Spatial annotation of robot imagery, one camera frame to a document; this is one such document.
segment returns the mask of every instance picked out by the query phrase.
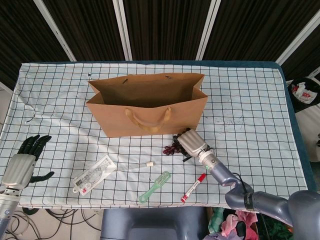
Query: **cable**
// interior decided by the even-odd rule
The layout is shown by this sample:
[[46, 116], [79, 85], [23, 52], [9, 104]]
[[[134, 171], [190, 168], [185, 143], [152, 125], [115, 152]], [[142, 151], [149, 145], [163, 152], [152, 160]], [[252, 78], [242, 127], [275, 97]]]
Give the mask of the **cable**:
[[53, 234], [52, 236], [37, 238], [37, 239], [35, 239], [35, 240], [46, 240], [46, 239], [51, 239], [51, 238], [53, 238], [53, 237], [57, 234], [57, 232], [59, 231], [61, 224], [62, 224], [62, 221], [59, 220], [58, 228], [56, 229], [56, 231], [54, 232], [54, 234]]
[[13, 233], [19, 228], [19, 225], [20, 225], [20, 219], [19, 218], [17, 218], [16, 216], [12, 216], [13, 218], [15, 218], [15, 219], [17, 219], [17, 225], [16, 225], [16, 228], [12, 231]]
[[5, 231], [6, 234], [11, 234], [11, 237], [6, 238], [5, 240], [9, 240], [9, 239], [15, 239], [15, 240], [19, 240], [12, 232], [10, 232], [9, 230]]
[[55, 212], [53, 212], [53, 211], [51, 211], [51, 213], [54, 214], [54, 215], [65, 215], [65, 214], [69, 214], [69, 213], [71, 213], [71, 212], [73, 212], [73, 211], [74, 211], [74, 210], [71, 209], [70, 211], [66, 210], [66, 211], [63, 212], [63, 213], [55, 213]]
[[70, 225], [70, 240], [72, 240], [72, 226], [73, 226], [73, 221], [74, 221], [74, 216], [75, 216], [75, 210], [73, 210], [73, 214], [72, 214], [72, 217], [71, 217], [71, 225]]
[[81, 209], [81, 215], [82, 215], [82, 218], [85, 220], [86, 224], [88, 224], [91, 228], [93, 228], [93, 229], [95, 229], [95, 230], [97, 230], [97, 231], [101, 231], [101, 229], [92, 226], [92, 225], [88, 222], [88, 219], [86, 219], [86, 216], [85, 216], [85, 213], [84, 213], [84, 210], [83, 210], [83, 209]]
[[46, 209], [45, 210], [49, 215], [51, 215], [52, 217], [54, 217], [54, 218], [56, 218], [56, 219], [58, 219], [58, 220], [62, 220], [62, 219], [67, 219], [67, 218], [69, 218], [70, 216], [72, 216], [73, 214], [75, 214], [77, 211], [78, 211], [78, 209], [77, 210], [71, 210], [71, 211], [69, 211], [69, 212], [67, 212], [66, 211], [66, 214], [69, 214], [70, 212], [72, 212], [70, 215], [67, 215], [67, 216], [56, 216], [56, 214], [53, 212], [53, 211], [51, 211], [50, 209]]
[[266, 232], [266, 238], [267, 238], [268, 240], [270, 240], [270, 236], [269, 236], [269, 233], [268, 233], [268, 229], [267, 229], [265, 217], [263, 216], [263, 214], [262, 214], [261, 212], [260, 212], [260, 216], [261, 216], [261, 218], [262, 218], [262, 222], [263, 222], [264, 229], [265, 229], [265, 232]]
[[[69, 223], [69, 222], [62, 221], [63, 218], [61, 218], [61, 217], [60, 217], [60, 218], [59, 218], [59, 217], [56, 217], [54, 214], [51, 213], [50, 210], [46, 209], [46, 212], [47, 212], [49, 215], [51, 215], [52, 217], [54, 217], [55, 219], [57, 219], [58, 221], [61, 221], [61, 223], [67, 224], [67, 225], [71, 225], [71, 223]], [[95, 214], [92, 215], [91, 217], [87, 218], [86, 220], [92, 219], [94, 216], [95, 216]], [[86, 220], [79, 221], [79, 222], [75, 222], [75, 223], [72, 223], [72, 224], [73, 224], [73, 225], [82, 224], [82, 223], [84, 223]]]
[[[10, 230], [11, 230], [11, 232], [12, 232], [13, 235], [15, 235], [15, 236], [19, 235], [19, 236], [20, 236], [20, 235], [22, 235], [22, 234], [28, 229], [29, 226], [31, 226], [31, 228], [33, 229], [34, 234], [36, 235], [36, 237], [41, 240], [41, 236], [40, 236], [39, 229], [37, 228], [35, 222], [34, 222], [31, 218], [29, 218], [29, 216], [28, 216], [27, 214], [25, 214], [23, 211], [16, 211], [16, 212], [14, 213], [13, 217], [14, 217], [15, 219], [11, 222], [11, 225], [10, 225]], [[26, 226], [26, 228], [25, 228], [22, 232], [20, 232], [20, 233], [15, 233], [15, 231], [18, 229], [18, 226], [19, 226], [19, 225], [15, 228], [15, 230], [12, 229], [12, 225], [13, 225], [13, 223], [15, 222], [15, 220], [17, 220], [17, 219], [19, 219], [19, 218], [21, 218], [21, 219], [23, 219], [24, 221], [26, 221], [27, 226]]]
[[241, 184], [242, 184], [242, 187], [243, 187], [244, 193], [245, 193], [245, 194], [247, 194], [247, 193], [248, 193], [248, 191], [247, 191], [247, 189], [246, 189], [245, 182], [242, 180], [242, 178], [241, 178], [240, 174], [239, 174], [239, 173], [236, 173], [236, 172], [232, 172], [232, 174], [235, 174], [235, 175], [237, 175], [237, 176], [240, 178], [240, 181], [241, 181]]

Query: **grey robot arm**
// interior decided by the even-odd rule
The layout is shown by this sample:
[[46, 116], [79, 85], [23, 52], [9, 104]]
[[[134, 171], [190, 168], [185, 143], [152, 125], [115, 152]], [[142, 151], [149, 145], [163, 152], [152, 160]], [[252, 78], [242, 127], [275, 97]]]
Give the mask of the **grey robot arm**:
[[297, 191], [287, 200], [263, 191], [254, 192], [219, 161], [213, 149], [195, 130], [187, 130], [178, 141], [190, 156], [199, 158], [221, 186], [234, 186], [225, 194], [231, 209], [260, 212], [293, 226], [295, 240], [320, 239], [320, 194]]
[[48, 180], [54, 172], [45, 176], [33, 176], [37, 160], [50, 136], [39, 135], [27, 138], [21, 145], [17, 154], [9, 161], [1, 183], [6, 189], [0, 193], [0, 239], [5, 235], [6, 229], [20, 200], [20, 194], [29, 183]]

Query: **white tablecloth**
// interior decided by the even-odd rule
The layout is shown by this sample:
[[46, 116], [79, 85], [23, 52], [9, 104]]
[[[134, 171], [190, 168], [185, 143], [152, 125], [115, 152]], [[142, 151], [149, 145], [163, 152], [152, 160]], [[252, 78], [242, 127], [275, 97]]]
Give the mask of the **white tablecloth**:
[[[255, 191], [287, 198], [306, 189], [278, 69], [24, 63], [0, 136], [0, 178], [23, 140], [36, 134], [49, 134], [52, 139], [34, 175], [55, 174], [25, 188], [19, 204], [39, 208], [182, 206], [180, 198], [205, 169], [194, 159], [183, 163], [180, 154], [162, 154], [163, 147], [172, 143], [172, 135], [106, 137], [86, 107], [94, 95], [90, 79], [163, 72], [205, 74], [201, 88], [208, 102], [197, 131]], [[149, 161], [155, 166], [114, 172], [87, 195], [73, 193], [72, 179], [105, 154], [118, 167]], [[138, 197], [164, 171], [172, 173], [171, 179], [140, 204]], [[208, 176], [185, 206], [225, 207], [224, 194], [229, 190]]]

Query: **brown paper bag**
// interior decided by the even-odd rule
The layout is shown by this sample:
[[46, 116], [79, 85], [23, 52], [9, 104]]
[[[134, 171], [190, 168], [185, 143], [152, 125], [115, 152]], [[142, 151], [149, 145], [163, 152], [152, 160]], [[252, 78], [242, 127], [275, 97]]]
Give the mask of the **brown paper bag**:
[[208, 96], [204, 75], [160, 73], [91, 80], [86, 105], [108, 137], [177, 134], [196, 129]]

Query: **pink cloth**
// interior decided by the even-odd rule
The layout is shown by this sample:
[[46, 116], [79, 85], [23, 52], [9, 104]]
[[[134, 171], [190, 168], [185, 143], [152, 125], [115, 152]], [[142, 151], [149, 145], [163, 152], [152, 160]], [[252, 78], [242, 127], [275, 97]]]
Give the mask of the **pink cloth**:
[[231, 233], [231, 231], [235, 231], [235, 227], [237, 226], [238, 222], [239, 219], [236, 215], [229, 214], [226, 217], [226, 220], [223, 223], [221, 223], [222, 236], [226, 237]]
[[258, 222], [257, 214], [253, 212], [237, 210], [235, 214], [238, 216], [239, 222], [243, 221], [247, 227]]
[[245, 240], [258, 240], [258, 235], [250, 227], [252, 223], [258, 222], [257, 215], [253, 212], [237, 210], [236, 215], [229, 214], [226, 220], [221, 223], [221, 235], [227, 237], [232, 231], [236, 232], [238, 222], [244, 222], [246, 225]]
[[257, 214], [248, 211], [235, 211], [239, 222], [243, 221], [246, 225], [245, 240], [258, 240], [256, 232], [250, 227], [253, 223], [258, 222]]

